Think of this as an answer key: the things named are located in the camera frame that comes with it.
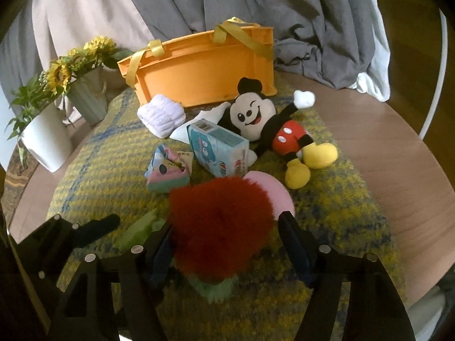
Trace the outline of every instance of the orange plastic basket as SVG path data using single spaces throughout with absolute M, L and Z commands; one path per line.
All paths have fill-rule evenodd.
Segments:
M 232 34 L 237 38 L 229 33 L 231 25 L 235 26 Z M 217 30 L 162 44 L 155 40 L 147 48 L 119 61 L 120 72 L 127 83 L 134 86 L 140 104 L 148 103 L 158 93 L 184 107 L 232 100 L 238 95 L 237 84 L 242 77 L 259 79 L 262 92 L 275 95 L 273 28 L 240 27 L 225 22 L 217 26 Z

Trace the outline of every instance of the white flower pot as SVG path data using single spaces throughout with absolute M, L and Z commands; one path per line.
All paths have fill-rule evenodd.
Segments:
M 68 98 L 89 125 L 99 123 L 107 114 L 102 67 L 88 72 L 70 84 Z
M 36 160 L 52 173 L 65 163 L 73 151 L 70 135 L 54 103 L 27 125 L 21 139 Z

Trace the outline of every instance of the blue snack box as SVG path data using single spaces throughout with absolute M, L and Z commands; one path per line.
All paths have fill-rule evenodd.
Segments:
M 215 177 L 248 172 L 247 139 L 205 119 L 188 125 L 187 132 L 197 161 Z

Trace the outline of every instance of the yellow shoe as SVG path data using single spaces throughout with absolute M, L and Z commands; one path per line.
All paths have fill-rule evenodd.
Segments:
M 338 159 L 338 151 L 332 144 L 315 143 L 305 146 L 303 149 L 303 163 L 312 169 L 324 168 Z
M 291 160 L 287 167 L 284 182 L 291 190 L 303 187 L 310 180 L 310 170 L 299 159 Z

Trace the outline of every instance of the mickey mouse mouth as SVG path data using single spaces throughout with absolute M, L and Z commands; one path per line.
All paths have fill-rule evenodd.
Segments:
M 258 123 L 261 121 L 261 119 L 262 119 L 262 116 L 261 116 L 261 109 L 258 107 L 258 115 L 256 116 L 256 118 L 255 118 L 252 122 L 250 122 L 250 123 L 248 123 L 248 124 L 246 124 L 246 125 L 252 125 L 252 124 L 255 125 L 255 124 L 258 124 Z

